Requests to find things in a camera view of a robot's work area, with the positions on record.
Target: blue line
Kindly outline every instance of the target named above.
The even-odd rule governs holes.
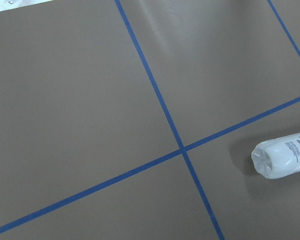
[[[287,27],[285,26],[285,24],[284,24],[282,18],[280,17],[278,11],[277,11],[276,8],[274,7],[274,4],[272,3],[271,0],[268,0],[268,3],[269,3],[269,5],[271,6],[271,8],[272,8],[272,10],[273,10],[273,12],[274,12],[274,14],[275,14],[275,16],[276,16],[277,19],[279,20],[279,22],[280,22],[282,28],[284,29],[286,35],[287,35],[288,38],[289,38],[289,40],[291,41],[291,43],[292,43],[294,49],[296,50],[296,52],[297,52],[298,55],[300,56],[300,49],[299,49],[299,47],[297,46],[297,44],[295,43],[294,39],[292,38],[292,36],[291,36],[290,32],[288,31]]]
[[[145,71],[148,74],[148,77],[150,79],[152,87],[153,87],[153,89],[155,91],[155,94],[156,94],[156,96],[157,96],[157,98],[158,98],[158,100],[160,102],[160,105],[161,105],[162,110],[163,110],[163,112],[165,114],[165,117],[166,117],[166,119],[167,119],[167,121],[168,121],[168,123],[170,125],[170,128],[171,128],[171,130],[173,132],[173,135],[175,137],[175,140],[176,140],[176,142],[177,142],[180,150],[182,151],[182,155],[184,157],[184,160],[185,160],[185,162],[186,162],[186,164],[188,166],[188,169],[189,169],[189,171],[190,171],[190,173],[192,175],[192,178],[193,178],[193,180],[195,182],[195,185],[198,188],[198,191],[199,191],[199,193],[201,195],[203,203],[204,203],[204,205],[206,207],[206,210],[207,210],[207,212],[208,212],[208,214],[210,216],[210,219],[211,219],[211,221],[213,223],[215,231],[216,231],[217,235],[219,236],[219,239],[220,240],[224,240],[224,236],[222,234],[221,228],[220,228],[220,226],[219,226],[219,224],[218,224],[218,222],[217,222],[217,220],[215,218],[213,210],[212,210],[212,208],[210,206],[210,203],[209,203],[209,201],[208,201],[208,199],[207,199],[207,197],[205,195],[205,192],[204,192],[203,187],[202,187],[202,185],[201,185],[201,183],[200,183],[200,181],[199,181],[199,179],[197,177],[197,174],[196,174],[196,172],[195,172],[195,170],[194,170],[194,168],[192,166],[190,158],[189,158],[188,154],[186,153],[186,151],[184,149],[184,145],[182,143],[181,137],[180,137],[180,135],[179,135],[179,133],[178,133],[178,131],[177,131],[174,123],[173,123],[173,120],[172,120],[172,117],[170,115],[170,112],[169,112],[169,110],[168,110],[168,108],[167,108],[167,106],[166,106],[166,104],[164,102],[164,99],[163,99],[162,94],[161,94],[161,92],[159,90],[159,87],[158,87],[158,85],[157,85],[157,83],[156,83],[156,81],[154,79],[154,76],[152,74],[150,66],[149,66],[149,64],[148,64],[148,62],[147,62],[147,60],[146,60],[146,58],[145,58],[145,56],[143,54],[141,46],[140,46],[140,44],[139,44],[139,42],[138,42],[138,40],[137,40],[137,38],[136,38],[136,36],[134,34],[132,26],[131,26],[131,24],[130,24],[130,22],[129,22],[126,14],[125,14],[125,12],[124,12],[124,9],[123,9],[123,7],[121,5],[121,2],[120,2],[120,0],[115,0],[115,3],[117,5],[117,7],[118,7],[118,10],[119,10],[121,16],[122,16],[122,19],[123,19],[123,21],[125,23],[125,26],[126,26],[128,32],[130,34],[130,37],[131,37],[131,39],[133,41],[133,44],[134,44],[134,46],[135,46],[135,48],[136,48],[136,50],[137,50],[137,52],[139,54],[139,57],[140,57],[140,59],[142,61],[142,64],[143,64],[143,66],[145,68]]]
[[[284,103],[284,104],[282,104],[282,105],[276,106],[275,108],[272,108],[272,109],[270,109],[270,110],[267,110],[266,112],[260,113],[260,114],[254,116],[254,117],[251,117],[250,119],[247,119],[247,120],[245,120],[245,121],[242,121],[242,122],[240,122],[240,123],[238,123],[238,124],[235,124],[235,125],[233,125],[233,126],[231,126],[231,127],[228,127],[228,128],[226,128],[226,129],[224,129],[224,130],[222,130],[222,131],[219,131],[219,132],[217,132],[217,133],[215,133],[215,134],[212,134],[212,135],[210,135],[210,136],[208,136],[208,137],[206,137],[206,138],[203,138],[203,139],[201,139],[201,140],[198,140],[198,141],[196,141],[196,142],[194,142],[194,143],[192,143],[192,144],[190,144],[190,145],[185,146],[184,148],[185,148],[186,151],[189,151],[189,150],[191,150],[191,149],[194,149],[194,148],[196,148],[196,147],[198,147],[198,146],[201,146],[201,145],[203,145],[203,144],[205,144],[205,143],[208,143],[209,141],[212,141],[212,140],[217,139],[217,138],[219,138],[219,137],[221,137],[221,136],[223,136],[223,135],[225,135],[225,134],[228,134],[228,133],[230,133],[230,132],[233,132],[234,130],[240,129],[240,128],[242,128],[242,127],[248,125],[248,124],[251,124],[251,123],[253,123],[253,122],[257,121],[257,120],[260,120],[260,119],[262,119],[262,118],[265,118],[265,117],[268,116],[268,115],[271,115],[271,114],[273,114],[273,113],[276,113],[277,111],[280,111],[280,110],[282,110],[282,109],[285,109],[285,108],[287,108],[287,107],[289,107],[289,106],[291,106],[291,105],[294,105],[294,104],[296,104],[296,103],[298,103],[298,102],[300,102],[300,97],[298,97],[298,98],[296,98],[296,99],[293,99],[293,100],[291,100],[291,101],[288,101],[288,102],[286,102],[286,103]]]
[[[142,166],[139,166],[139,167],[137,167],[135,169],[127,171],[126,173],[123,173],[123,174],[121,174],[119,176],[116,176],[116,177],[111,178],[111,179],[109,179],[109,180],[107,180],[105,182],[102,182],[102,183],[100,183],[100,184],[98,184],[98,185],[96,185],[94,187],[91,187],[91,188],[86,189],[86,190],[84,190],[82,192],[79,192],[78,194],[72,195],[72,196],[67,197],[66,199],[63,199],[61,201],[58,201],[58,202],[56,202],[56,203],[54,203],[54,204],[52,204],[50,206],[47,206],[47,207],[42,208],[42,209],[40,209],[38,211],[35,211],[34,213],[28,214],[28,215],[26,215],[26,216],[24,216],[22,218],[19,218],[19,219],[15,220],[15,221],[12,221],[12,222],[8,223],[6,225],[0,226],[0,234],[3,233],[3,232],[5,232],[5,231],[11,230],[11,229],[13,229],[13,228],[15,228],[17,226],[20,226],[20,225],[22,225],[24,223],[27,223],[27,222],[29,222],[31,220],[34,220],[34,219],[36,219],[38,217],[41,217],[41,216],[43,216],[43,215],[45,215],[45,214],[47,214],[49,212],[57,210],[57,209],[65,206],[65,205],[68,205],[68,204],[70,204],[70,203],[72,203],[74,201],[77,201],[77,200],[79,200],[81,198],[84,198],[84,197],[86,197],[86,196],[88,196],[90,194],[93,194],[93,193],[95,193],[97,191],[100,191],[101,189],[104,189],[104,188],[106,188],[108,186],[111,186],[111,185],[113,185],[113,184],[115,184],[117,182],[120,182],[120,181],[122,181],[122,180],[124,180],[126,178],[129,178],[129,177],[131,177],[133,175],[136,175],[136,174],[138,174],[138,173],[140,173],[142,171],[145,171],[145,170],[147,170],[147,169],[149,169],[149,168],[151,168],[151,167],[153,167],[155,165],[158,165],[158,164],[160,164],[162,162],[165,162],[165,161],[167,161],[167,160],[169,160],[169,159],[171,159],[173,157],[176,157],[176,156],[180,155],[181,153],[182,153],[181,150],[174,151],[174,152],[172,152],[170,154],[162,156],[162,157],[160,157],[158,159],[155,159],[155,160],[153,160],[151,162],[148,162],[148,163],[146,163],[146,164],[144,164]]]

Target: plastic bottle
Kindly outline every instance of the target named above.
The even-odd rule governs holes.
[[[252,160],[256,171],[267,179],[300,172],[300,133],[259,143]]]

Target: gray tile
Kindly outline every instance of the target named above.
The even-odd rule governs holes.
[[[218,239],[179,156],[0,235],[11,239]]]
[[[272,2],[300,49],[300,0],[273,0]]]
[[[300,172],[269,180],[251,152],[261,141],[300,132],[300,103],[189,152],[227,240],[300,240]]]
[[[300,96],[300,59],[266,1],[122,4],[185,144]]]
[[[0,226],[176,149],[114,1],[0,12]]]

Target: cleaning product bottle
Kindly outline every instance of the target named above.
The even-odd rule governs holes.
[[[300,133],[259,143],[252,160],[256,171],[267,179],[300,172]]]

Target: gray floor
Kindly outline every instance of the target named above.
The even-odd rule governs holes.
[[[300,57],[269,3],[122,0],[184,145],[300,96]],[[300,49],[300,0],[273,1]],[[300,102],[188,155],[224,238],[300,240],[300,173],[256,174]],[[0,227],[178,150],[113,0],[0,12]],[[0,234],[219,239],[181,155]]]

